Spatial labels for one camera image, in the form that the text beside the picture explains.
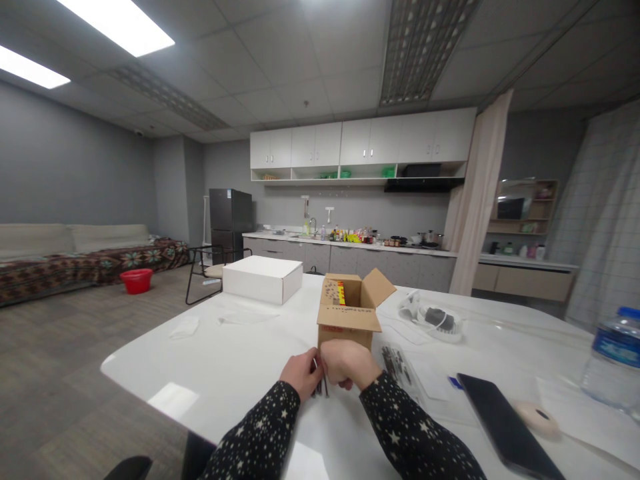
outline carpet floor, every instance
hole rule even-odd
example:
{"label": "carpet floor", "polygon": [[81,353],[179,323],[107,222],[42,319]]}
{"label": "carpet floor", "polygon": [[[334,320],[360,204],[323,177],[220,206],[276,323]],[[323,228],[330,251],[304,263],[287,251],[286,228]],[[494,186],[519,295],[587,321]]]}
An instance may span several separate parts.
{"label": "carpet floor", "polygon": [[[189,266],[152,288],[91,287],[0,309],[0,478],[102,479],[124,458],[178,479],[187,431],[100,372],[111,353],[188,309]],[[212,292],[194,277],[192,299]]]}

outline sofa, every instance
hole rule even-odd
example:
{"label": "sofa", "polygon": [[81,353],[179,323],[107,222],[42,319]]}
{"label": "sofa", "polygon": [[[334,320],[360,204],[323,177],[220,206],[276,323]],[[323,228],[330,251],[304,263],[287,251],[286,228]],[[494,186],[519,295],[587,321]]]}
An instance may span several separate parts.
{"label": "sofa", "polygon": [[146,225],[0,224],[0,307],[188,262],[185,242],[149,235]]}

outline black phone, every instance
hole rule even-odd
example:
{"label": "black phone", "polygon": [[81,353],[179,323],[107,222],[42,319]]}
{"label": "black phone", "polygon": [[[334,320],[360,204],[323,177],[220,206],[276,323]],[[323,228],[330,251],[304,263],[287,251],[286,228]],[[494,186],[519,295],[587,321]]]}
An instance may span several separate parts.
{"label": "black phone", "polygon": [[458,380],[502,463],[533,478],[565,480],[494,383],[463,373],[458,373]]}

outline hand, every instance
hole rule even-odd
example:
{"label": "hand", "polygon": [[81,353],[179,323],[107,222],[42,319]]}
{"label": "hand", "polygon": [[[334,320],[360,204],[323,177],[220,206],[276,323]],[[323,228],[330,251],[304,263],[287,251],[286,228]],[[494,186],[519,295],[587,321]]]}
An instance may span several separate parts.
{"label": "hand", "polygon": [[329,382],[347,390],[355,383],[362,391],[382,374],[371,352],[351,340],[326,341],[320,345],[320,355]]}
{"label": "hand", "polygon": [[280,380],[287,382],[298,392],[300,403],[308,400],[322,380],[324,370],[319,357],[317,358],[318,368],[311,373],[313,359],[317,354],[318,349],[314,347],[302,355],[291,357],[280,374]]}

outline black refrigerator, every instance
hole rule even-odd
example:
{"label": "black refrigerator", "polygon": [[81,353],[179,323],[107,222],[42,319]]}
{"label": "black refrigerator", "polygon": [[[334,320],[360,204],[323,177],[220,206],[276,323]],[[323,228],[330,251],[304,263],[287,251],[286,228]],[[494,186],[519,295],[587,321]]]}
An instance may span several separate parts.
{"label": "black refrigerator", "polygon": [[[210,189],[209,214],[211,244],[222,245],[226,251],[242,250],[242,234],[253,231],[251,194],[234,189]],[[242,257],[242,252],[236,253],[233,261]]]}

